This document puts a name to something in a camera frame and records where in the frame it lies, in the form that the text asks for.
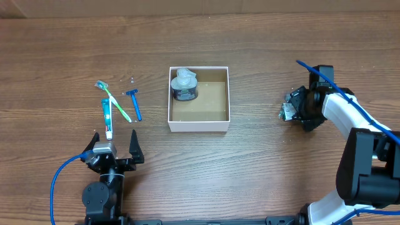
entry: toothbrush head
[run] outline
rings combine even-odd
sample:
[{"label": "toothbrush head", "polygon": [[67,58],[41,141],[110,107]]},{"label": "toothbrush head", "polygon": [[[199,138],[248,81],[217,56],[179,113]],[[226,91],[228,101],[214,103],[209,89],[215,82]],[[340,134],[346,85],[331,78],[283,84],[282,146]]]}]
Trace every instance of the toothbrush head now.
[{"label": "toothbrush head", "polygon": [[102,89],[102,90],[105,90],[105,89],[108,88],[108,84],[105,83],[105,82],[102,82],[102,81],[100,81],[100,80],[96,81],[96,83],[95,83],[94,85],[95,85],[96,87]]}]

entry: robotic arm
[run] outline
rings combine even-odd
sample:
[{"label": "robotic arm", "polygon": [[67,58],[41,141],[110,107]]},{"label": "robotic arm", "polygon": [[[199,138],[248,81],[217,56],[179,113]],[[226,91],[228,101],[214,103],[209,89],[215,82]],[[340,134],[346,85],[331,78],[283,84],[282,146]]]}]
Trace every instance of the robotic arm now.
[{"label": "robotic arm", "polygon": [[[314,69],[333,81],[332,66],[320,65]],[[341,90],[358,104],[348,88]],[[298,216],[304,217],[305,224],[338,225],[344,222],[342,218],[357,209],[384,208],[400,203],[399,146],[370,125],[323,78],[310,72],[309,89],[302,86],[288,95],[280,117],[285,121],[300,121],[305,131],[312,131],[329,119],[347,140],[336,174],[336,190],[302,210]],[[386,167],[372,167],[373,158],[387,162]]]}]

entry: wood grain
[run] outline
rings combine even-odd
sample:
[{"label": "wood grain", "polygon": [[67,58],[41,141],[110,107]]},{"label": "wood grain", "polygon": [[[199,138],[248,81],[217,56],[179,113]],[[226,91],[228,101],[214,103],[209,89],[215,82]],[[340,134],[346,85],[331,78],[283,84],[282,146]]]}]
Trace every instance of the wood grain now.
[{"label": "wood grain", "polygon": [[[0,224],[50,224],[56,169],[95,131],[104,139],[98,79],[133,118],[122,93],[139,89],[142,122],[128,124],[114,111],[119,157],[129,155],[135,129],[146,158],[126,179],[124,211],[135,219],[294,214],[335,188],[345,144],[330,122],[305,133],[278,119],[284,95],[308,83],[295,60],[334,65],[339,86],[400,130],[399,26],[398,12],[2,20]],[[168,70],[185,65],[229,66],[226,134],[169,131]],[[81,192],[97,180],[81,162],[65,168],[57,224],[83,220]],[[372,223],[399,219],[355,219]]]}]

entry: cardboard box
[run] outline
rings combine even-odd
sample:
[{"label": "cardboard box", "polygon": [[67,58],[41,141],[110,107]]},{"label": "cardboard box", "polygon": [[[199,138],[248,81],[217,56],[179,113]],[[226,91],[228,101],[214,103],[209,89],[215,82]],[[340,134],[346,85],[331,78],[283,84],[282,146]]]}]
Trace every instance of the cardboard box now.
[{"label": "cardboard box", "polygon": [[[196,73],[198,97],[192,101],[173,98],[171,81],[179,68]],[[226,66],[169,68],[168,124],[172,132],[226,132],[231,122],[229,71]]]}]

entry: plastic container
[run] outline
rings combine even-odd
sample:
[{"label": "plastic container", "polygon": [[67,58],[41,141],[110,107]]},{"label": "plastic container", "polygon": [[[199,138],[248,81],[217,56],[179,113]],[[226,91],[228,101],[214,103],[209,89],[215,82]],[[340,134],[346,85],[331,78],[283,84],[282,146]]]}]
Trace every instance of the plastic container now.
[{"label": "plastic container", "polygon": [[172,94],[177,101],[190,101],[196,99],[198,80],[196,74],[187,68],[180,68],[171,81]]}]

